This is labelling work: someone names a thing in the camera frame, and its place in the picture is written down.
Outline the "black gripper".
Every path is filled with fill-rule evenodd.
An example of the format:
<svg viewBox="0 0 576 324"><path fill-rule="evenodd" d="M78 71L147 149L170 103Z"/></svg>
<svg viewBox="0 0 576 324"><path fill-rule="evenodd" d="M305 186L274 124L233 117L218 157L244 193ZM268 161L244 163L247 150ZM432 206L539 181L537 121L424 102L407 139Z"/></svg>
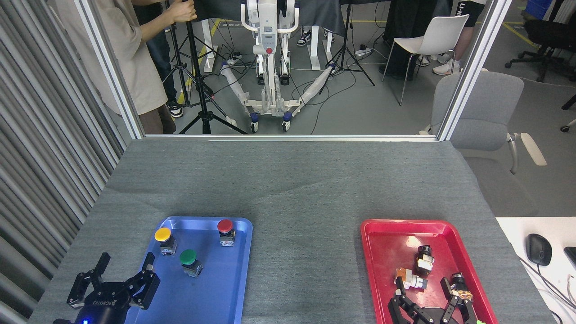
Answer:
<svg viewBox="0 0 576 324"><path fill-rule="evenodd" d="M154 254L148 252L141 271L123 283L103 282L110 258L103 252L94 269L76 275L67 297L70 307L80 308L75 324L123 324L130 307L150 307L160 285L160 277L153 270ZM90 284L94 291L85 297Z"/></svg>
<svg viewBox="0 0 576 324"><path fill-rule="evenodd" d="M468 289L463 277L452 277L441 280L441 287L448 301L445 309L439 307L421 308L405 293L401 277L395 279L395 296L387 305L394 324L410 324L401 309L412 319L412 324L448 324L456 308L459 309L465 324L477 324L477 316L473 309L473 294Z"/></svg>

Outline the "person's hand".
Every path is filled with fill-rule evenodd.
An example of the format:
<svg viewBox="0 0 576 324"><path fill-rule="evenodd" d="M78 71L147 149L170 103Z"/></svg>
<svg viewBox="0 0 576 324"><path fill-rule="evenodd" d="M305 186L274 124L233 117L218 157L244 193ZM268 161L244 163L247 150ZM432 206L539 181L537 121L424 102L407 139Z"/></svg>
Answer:
<svg viewBox="0 0 576 324"><path fill-rule="evenodd" d="M197 19L195 2L193 0L173 0L164 14L167 16L169 24Z"/></svg>

